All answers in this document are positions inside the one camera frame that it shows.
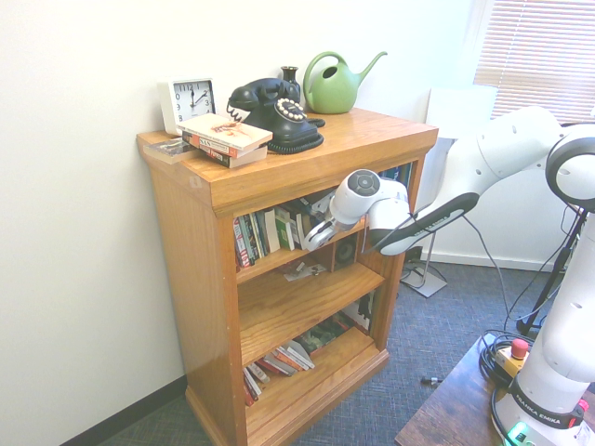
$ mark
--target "black baseboard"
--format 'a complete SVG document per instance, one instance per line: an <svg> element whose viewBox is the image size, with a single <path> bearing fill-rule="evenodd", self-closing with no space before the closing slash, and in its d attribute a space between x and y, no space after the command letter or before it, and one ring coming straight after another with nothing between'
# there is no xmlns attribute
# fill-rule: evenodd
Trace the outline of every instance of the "black baseboard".
<svg viewBox="0 0 595 446"><path fill-rule="evenodd" d="M96 446L127 427L134 425L138 420L155 412L170 401L184 395L187 385L186 376L181 376L176 381L155 390L151 395L138 400L60 446Z"/></svg>

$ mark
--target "clock face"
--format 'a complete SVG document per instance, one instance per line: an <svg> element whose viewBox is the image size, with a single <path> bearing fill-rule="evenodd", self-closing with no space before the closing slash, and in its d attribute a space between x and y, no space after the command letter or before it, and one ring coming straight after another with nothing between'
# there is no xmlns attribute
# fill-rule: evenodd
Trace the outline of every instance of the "clock face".
<svg viewBox="0 0 595 446"><path fill-rule="evenodd" d="M205 113L214 113L213 86L211 81L174 83L174 113L178 121L186 121Z"/></svg>

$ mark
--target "gray carpet floor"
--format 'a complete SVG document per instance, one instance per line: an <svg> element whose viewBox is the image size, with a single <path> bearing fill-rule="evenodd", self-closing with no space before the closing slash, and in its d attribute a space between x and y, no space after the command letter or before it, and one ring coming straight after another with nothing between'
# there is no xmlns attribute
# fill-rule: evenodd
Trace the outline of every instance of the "gray carpet floor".
<svg viewBox="0 0 595 446"><path fill-rule="evenodd" d="M395 435L433 389L422 376L445 377L486 329L501 329L506 315L496 270L434 264L448 285L429 299L401 285L383 371L348 396L293 446L392 445ZM509 301L534 277L530 271L503 269ZM515 309L531 311L547 274ZM541 315L546 314L549 304ZM509 323L510 330L514 323ZM185 399L172 401L101 446L210 446Z"/></svg>

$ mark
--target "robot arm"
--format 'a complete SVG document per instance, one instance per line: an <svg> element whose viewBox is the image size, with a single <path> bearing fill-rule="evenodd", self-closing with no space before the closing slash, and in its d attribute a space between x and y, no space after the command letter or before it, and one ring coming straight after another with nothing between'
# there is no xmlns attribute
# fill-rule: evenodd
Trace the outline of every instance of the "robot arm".
<svg viewBox="0 0 595 446"><path fill-rule="evenodd" d="M327 242L367 213L371 244L381 254L398 255L463 216L497 181L546 156L551 190L583 212L595 212L595 125L574 125L565 135L548 111L528 107L495 119L476 137L457 141L448 152L436 199L414 214L400 183L371 171L352 173L337 188L325 222L308 234L308 248ZM575 420L584 391L595 381L595 220L591 220L583 228L529 359L496 405L499 424L509 433L515 426L530 427L524 444L595 446L595 435L584 423L561 426L561 420Z"/></svg>
<svg viewBox="0 0 595 446"><path fill-rule="evenodd" d="M389 186L395 182L370 171L353 172L337 188L327 220L309 234L308 249L316 249L369 213L371 244L383 255L403 253L470 211L497 181L544 158L561 137L556 118L539 107L495 119L479 135L459 139L453 145L436 199L412 215L403 205L407 200L404 187ZM362 181L369 187L359 186Z"/></svg>

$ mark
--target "black rotary telephone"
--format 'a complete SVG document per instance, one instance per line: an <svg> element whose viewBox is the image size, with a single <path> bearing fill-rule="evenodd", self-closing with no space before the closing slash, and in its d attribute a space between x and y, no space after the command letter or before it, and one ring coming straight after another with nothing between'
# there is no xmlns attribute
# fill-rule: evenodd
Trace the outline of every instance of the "black rotary telephone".
<svg viewBox="0 0 595 446"><path fill-rule="evenodd" d="M318 133L323 120L309 120L299 105L295 85L281 79L259 79L233 90L227 112L239 121L240 109L250 114L243 120L248 125L272 132L269 150L281 154L298 153L320 146L324 138Z"/></svg>

